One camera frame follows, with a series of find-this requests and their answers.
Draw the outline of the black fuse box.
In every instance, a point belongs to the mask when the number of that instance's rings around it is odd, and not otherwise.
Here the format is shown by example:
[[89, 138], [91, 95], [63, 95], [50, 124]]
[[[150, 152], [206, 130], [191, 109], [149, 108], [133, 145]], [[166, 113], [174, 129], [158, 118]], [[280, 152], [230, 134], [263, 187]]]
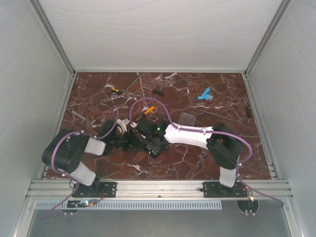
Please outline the black fuse box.
[[144, 151], [153, 159], [159, 157], [163, 151], [170, 149], [170, 143], [162, 143], [160, 145], [146, 145]]

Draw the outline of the clear plastic fuse box cover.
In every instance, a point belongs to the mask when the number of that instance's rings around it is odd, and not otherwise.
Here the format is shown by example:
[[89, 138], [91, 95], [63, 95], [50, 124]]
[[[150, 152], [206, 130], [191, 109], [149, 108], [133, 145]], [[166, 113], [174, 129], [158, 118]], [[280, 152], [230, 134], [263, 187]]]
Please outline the clear plastic fuse box cover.
[[196, 116], [182, 112], [178, 123], [180, 125], [193, 126], [195, 124], [195, 121], [196, 121]]

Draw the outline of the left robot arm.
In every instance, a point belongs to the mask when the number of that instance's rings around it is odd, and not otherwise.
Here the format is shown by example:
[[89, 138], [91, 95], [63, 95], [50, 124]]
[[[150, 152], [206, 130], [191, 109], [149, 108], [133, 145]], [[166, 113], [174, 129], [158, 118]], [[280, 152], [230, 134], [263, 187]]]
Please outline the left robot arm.
[[73, 197], [114, 197], [111, 190], [106, 191], [108, 186], [100, 181], [98, 175], [82, 162], [84, 154], [104, 157], [113, 148], [130, 153], [144, 150], [145, 144], [131, 129], [126, 130], [113, 120], [107, 120], [96, 138], [63, 128], [44, 150], [42, 162], [78, 181], [74, 184], [77, 191]]

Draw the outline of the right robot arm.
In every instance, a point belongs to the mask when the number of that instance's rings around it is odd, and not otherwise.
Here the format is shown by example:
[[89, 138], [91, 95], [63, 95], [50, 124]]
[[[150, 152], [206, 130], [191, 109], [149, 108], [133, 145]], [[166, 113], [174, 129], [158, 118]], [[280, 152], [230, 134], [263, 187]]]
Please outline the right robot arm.
[[162, 121], [155, 124], [145, 118], [136, 123], [135, 130], [141, 134], [144, 151], [156, 159], [171, 144], [185, 144], [206, 149], [220, 167], [218, 190], [230, 196], [236, 190], [237, 162], [242, 143], [222, 123], [214, 127], [192, 127]]

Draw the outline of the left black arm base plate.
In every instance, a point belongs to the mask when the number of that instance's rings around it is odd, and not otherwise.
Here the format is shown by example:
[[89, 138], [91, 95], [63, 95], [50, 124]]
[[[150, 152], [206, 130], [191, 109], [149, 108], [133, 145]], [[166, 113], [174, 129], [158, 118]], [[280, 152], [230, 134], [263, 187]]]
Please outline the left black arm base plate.
[[101, 181], [99, 184], [91, 186], [85, 186], [79, 184], [78, 189], [74, 194], [73, 198], [115, 198], [117, 191], [116, 182], [104, 182]]

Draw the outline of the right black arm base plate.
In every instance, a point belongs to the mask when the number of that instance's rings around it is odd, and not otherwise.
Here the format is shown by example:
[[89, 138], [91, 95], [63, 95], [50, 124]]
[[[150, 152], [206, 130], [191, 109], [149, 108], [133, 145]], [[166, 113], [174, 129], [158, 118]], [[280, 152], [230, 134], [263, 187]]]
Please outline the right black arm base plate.
[[203, 192], [204, 198], [246, 198], [248, 197], [247, 188], [240, 182], [229, 188], [219, 182], [203, 182], [202, 188], [199, 188], [200, 192]]

